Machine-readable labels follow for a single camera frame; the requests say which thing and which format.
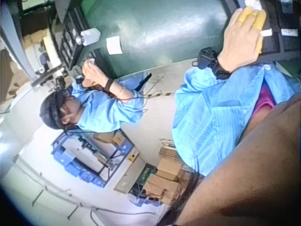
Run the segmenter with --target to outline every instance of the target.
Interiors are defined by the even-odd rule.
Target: pink shirt
[[[276,105],[274,97],[269,89],[269,86],[267,85],[266,81],[263,80],[261,90],[259,93],[258,100],[255,104],[254,111],[252,113],[251,118],[254,117],[254,115],[263,107],[268,106],[271,109]]]

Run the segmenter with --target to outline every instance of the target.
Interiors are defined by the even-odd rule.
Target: person
[[[204,176],[227,158],[273,107],[301,90],[297,80],[283,75],[273,64],[245,66],[258,58],[263,40],[259,28],[265,16],[264,11],[251,7],[232,15],[217,57],[220,66],[231,73],[228,79],[217,79],[208,67],[192,68],[176,92],[174,144],[187,165],[194,167],[198,160],[197,170]]]
[[[232,75],[222,81],[209,68],[191,69],[176,93],[174,143],[195,171],[157,226],[295,224],[298,217],[301,86],[271,64],[242,67],[256,61],[262,42],[256,13],[239,19],[247,10],[232,15],[218,56]]]
[[[300,225],[300,130],[298,93],[271,109],[157,225]]]
[[[124,122],[137,123],[141,119],[144,98],[135,89],[146,82],[149,77],[146,72],[113,81],[87,60],[83,74],[82,84],[73,83],[71,95],[64,89],[51,93],[43,101],[40,117],[47,126],[103,133],[119,129]],[[91,89],[95,85],[103,90]]]

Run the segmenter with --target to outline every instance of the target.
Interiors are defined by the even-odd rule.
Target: blue uniform
[[[143,72],[115,81],[134,90],[145,77],[146,73]],[[103,133],[119,129],[123,122],[137,123],[143,115],[144,99],[137,91],[133,92],[134,99],[122,103],[99,90],[86,92],[85,88],[74,83],[72,95],[85,107],[77,126],[83,130]]]
[[[274,65],[237,69],[217,80],[210,68],[192,68],[177,90],[172,135],[179,155],[207,176],[235,148],[249,122],[265,79],[276,104],[301,91]]]

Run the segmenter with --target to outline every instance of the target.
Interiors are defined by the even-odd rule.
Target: workbench
[[[208,46],[221,49],[230,17],[221,0],[83,0],[81,8],[101,37],[79,61],[98,49],[113,78],[196,58]],[[106,39],[113,36],[123,54],[109,55]]]

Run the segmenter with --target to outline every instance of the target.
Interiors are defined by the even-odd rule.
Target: black cap
[[[63,105],[64,95],[62,91],[51,93],[43,101],[40,108],[40,117],[43,122],[52,129],[64,129],[61,122],[60,108]]]

